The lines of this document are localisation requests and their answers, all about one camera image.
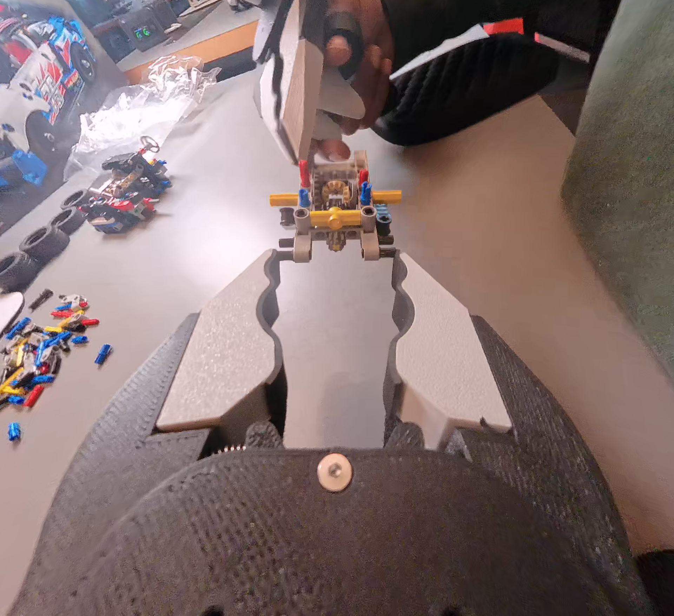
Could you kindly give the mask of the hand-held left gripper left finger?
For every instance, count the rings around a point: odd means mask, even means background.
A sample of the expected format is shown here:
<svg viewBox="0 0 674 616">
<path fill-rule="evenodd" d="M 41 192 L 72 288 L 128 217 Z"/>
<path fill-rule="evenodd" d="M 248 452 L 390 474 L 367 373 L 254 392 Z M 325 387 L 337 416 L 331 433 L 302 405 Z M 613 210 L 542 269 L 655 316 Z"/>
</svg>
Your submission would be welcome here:
<svg viewBox="0 0 674 616">
<path fill-rule="evenodd" d="M 249 426 L 284 435 L 281 253 L 267 250 L 201 309 L 156 420 L 160 433 L 215 429 L 242 445 Z"/>
</svg>

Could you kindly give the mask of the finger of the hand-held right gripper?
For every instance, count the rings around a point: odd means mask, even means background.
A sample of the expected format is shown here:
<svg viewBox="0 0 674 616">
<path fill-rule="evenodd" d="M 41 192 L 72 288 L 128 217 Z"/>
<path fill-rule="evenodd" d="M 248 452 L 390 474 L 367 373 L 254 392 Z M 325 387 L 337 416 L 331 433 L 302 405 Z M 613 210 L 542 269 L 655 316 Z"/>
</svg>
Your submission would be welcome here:
<svg viewBox="0 0 674 616">
<path fill-rule="evenodd" d="M 290 8 L 278 52 L 263 66 L 255 89 L 259 114 L 291 164 L 301 144 L 300 9 Z"/>
<path fill-rule="evenodd" d="M 300 0 L 293 0 L 280 37 L 280 135 L 291 157 L 308 157 L 324 67 L 321 48 L 301 35 Z"/>
</svg>

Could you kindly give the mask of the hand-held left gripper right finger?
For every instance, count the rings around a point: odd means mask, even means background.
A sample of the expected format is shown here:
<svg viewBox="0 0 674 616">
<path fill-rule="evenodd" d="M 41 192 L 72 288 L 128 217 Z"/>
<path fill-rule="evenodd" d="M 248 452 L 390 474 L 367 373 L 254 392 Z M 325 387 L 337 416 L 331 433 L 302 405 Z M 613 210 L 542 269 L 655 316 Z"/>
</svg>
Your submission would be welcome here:
<svg viewBox="0 0 674 616">
<path fill-rule="evenodd" d="M 392 267 L 393 337 L 385 369 L 385 438 L 402 423 L 444 449 L 456 429 L 504 434 L 512 420 L 468 309 L 407 253 Z"/>
</svg>

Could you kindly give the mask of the grey lego frame assembly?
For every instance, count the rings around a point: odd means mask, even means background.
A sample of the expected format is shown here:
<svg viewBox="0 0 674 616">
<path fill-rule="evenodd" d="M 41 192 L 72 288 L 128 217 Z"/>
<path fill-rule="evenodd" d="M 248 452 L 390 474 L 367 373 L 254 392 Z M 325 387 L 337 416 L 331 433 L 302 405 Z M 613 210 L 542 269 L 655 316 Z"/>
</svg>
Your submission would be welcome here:
<svg viewBox="0 0 674 616">
<path fill-rule="evenodd" d="M 279 241 L 279 248 L 290 250 L 296 263 L 309 262 L 313 244 L 324 241 L 329 250 L 340 252 L 347 242 L 356 240 L 366 261 L 395 257 L 397 250 L 391 233 L 391 205 L 359 202 L 358 170 L 367 168 L 366 150 L 356 150 L 346 161 L 309 162 L 311 207 L 278 207 L 283 227 L 293 228 L 292 237 Z M 372 191 L 376 190 L 371 181 Z"/>
</svg>

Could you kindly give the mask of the pile of mixed lego pieces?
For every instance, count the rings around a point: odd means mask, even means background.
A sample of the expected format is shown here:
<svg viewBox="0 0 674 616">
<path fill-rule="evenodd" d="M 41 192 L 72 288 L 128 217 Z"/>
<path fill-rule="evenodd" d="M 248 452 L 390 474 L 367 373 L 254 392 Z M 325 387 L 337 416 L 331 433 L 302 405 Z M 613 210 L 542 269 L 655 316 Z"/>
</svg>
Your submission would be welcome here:
<svg viewBox="0 0 674 616">
<path fill-rule="evenodd" d="M 89 301 L 80 294 L 62 294 L 50 311 L 53 324 L 41 326 L 31 317 L 16 319 L 1 335 L 1 408 L 31 409 L 59 375 L 73 351 L 87 347 L 88 331 L 97 318 L 88 315 Z"/>
</svg>

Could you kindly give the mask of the lego car chassis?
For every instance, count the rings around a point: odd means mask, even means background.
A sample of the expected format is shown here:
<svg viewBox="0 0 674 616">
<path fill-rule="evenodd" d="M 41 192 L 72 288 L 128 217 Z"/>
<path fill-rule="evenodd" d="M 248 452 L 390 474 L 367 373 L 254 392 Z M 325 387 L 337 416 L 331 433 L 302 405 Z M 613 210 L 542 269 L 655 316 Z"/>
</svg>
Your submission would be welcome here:
<svg viewBox="0 0 674 616">
<path fill-rule="evenodd" d="M 72 204 L 97 232 L 126 233 L 149 221 L 161 196 L 173 186 L 166 162 L 156 158 L 156 140 L 143 135 L 140 143 L 136 151 L 107 158 L 99 176 Z"/>
</svg>

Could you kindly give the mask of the lego set box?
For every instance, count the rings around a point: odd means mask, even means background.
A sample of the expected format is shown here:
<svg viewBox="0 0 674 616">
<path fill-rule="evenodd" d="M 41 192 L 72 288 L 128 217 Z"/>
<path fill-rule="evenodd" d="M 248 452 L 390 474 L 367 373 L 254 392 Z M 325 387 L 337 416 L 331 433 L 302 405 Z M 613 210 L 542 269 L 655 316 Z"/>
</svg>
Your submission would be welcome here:
<svg viewBox="0 0 674 616">
<path fill-rule="evenodd" d="M 76 0 L 1 0 L 1 233 L 66 180 L 81 116 L 123 84 Z"/>
</svg>

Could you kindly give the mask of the person's right hand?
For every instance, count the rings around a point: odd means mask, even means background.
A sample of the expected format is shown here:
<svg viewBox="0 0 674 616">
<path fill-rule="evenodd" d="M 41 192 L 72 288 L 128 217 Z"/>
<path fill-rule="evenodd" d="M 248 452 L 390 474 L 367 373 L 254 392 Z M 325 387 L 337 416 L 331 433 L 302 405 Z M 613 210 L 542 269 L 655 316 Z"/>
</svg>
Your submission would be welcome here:
<svg viewBox="0 0 674 616">
<path fill-rule="evenodd" d="M 365 51 L 352 82 L 353 89 L 364 103 L 360 120 L 338 118 L 344 135 L 372 127 L 381 115 L 389 94 L 390 75 L 394 59 L 394 42 L 388 18 L 381 0 L 328 0 L 328 13 L 350 13 L 363 36 Z M 339 67 L 349 61 L 350 46 L 342 36 L 329 40 L 324 49 L 324 64 Z M 314 140 L 311 157 L 319 155 L 328 161 L 345 161 L 350 157 L 349 146 L 341 139 Z"/>
</svg>

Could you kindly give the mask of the background wooden table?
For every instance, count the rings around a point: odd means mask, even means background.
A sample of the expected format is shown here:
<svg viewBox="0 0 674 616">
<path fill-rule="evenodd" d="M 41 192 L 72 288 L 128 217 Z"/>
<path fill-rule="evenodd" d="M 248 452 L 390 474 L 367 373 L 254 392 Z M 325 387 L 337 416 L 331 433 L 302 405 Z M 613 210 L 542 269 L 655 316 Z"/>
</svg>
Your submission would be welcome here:
<svg viewBox="0 0 674 616">
<path fill-rule="evenodd" d="M 131 84 L 147 79 L 155 60 L 175 54 L 197 57 L 206 64 L 252 47 L 259 9 L 235 12 L 226 1 L 185 17 L 183 26 L 169 38 L 145 52 L 135 50 L 117 63 Z"/>
</svg>

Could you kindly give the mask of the clear plastic bag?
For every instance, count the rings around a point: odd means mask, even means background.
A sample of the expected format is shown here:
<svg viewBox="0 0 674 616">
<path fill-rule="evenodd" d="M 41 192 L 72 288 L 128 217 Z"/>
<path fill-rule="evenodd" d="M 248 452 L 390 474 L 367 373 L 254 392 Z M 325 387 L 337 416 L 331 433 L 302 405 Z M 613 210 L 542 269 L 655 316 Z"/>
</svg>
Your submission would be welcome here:
<svg viewBox="0 0 674 616">
<path fill-rule="evenodd" d="M 222 69 L 201 58 L 171 54 L 150 63 L 147 80 L 111 91 L 101 108 L 80 117 L 80 140 L 65 164 L 63 182 L 102 170 L 103 161 L 141 147 L 143 136 L 161 146 L 201 104 Z"/>
</svg>

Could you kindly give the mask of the small black display device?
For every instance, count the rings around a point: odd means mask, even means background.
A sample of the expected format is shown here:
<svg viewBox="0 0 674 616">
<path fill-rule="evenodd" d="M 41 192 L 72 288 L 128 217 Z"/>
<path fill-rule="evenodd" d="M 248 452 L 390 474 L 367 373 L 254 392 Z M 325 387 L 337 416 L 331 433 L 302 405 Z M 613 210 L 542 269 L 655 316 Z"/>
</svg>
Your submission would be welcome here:
<svg viewBox="0 0 674 616">
<path fill-rule="evenodd" d="M 169 38 L 154 11 L 148 7 L 119 16 L 119 23 L 132 47 L 139 52 L 147 52 Z"/>
</svg>

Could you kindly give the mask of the person's green sweatshirt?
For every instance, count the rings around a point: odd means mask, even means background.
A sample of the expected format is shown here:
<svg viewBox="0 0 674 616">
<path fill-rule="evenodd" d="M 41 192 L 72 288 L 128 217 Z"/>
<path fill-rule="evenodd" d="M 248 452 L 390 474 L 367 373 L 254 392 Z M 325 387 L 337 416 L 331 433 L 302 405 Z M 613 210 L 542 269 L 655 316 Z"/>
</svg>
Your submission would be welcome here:
<svg viewBox="0 0 674 616">
<path fill-rule="evenodd" d="M 561 199 L 588 258 L 673 376 L 673 0 L 622 0 Z"/>
</svg>

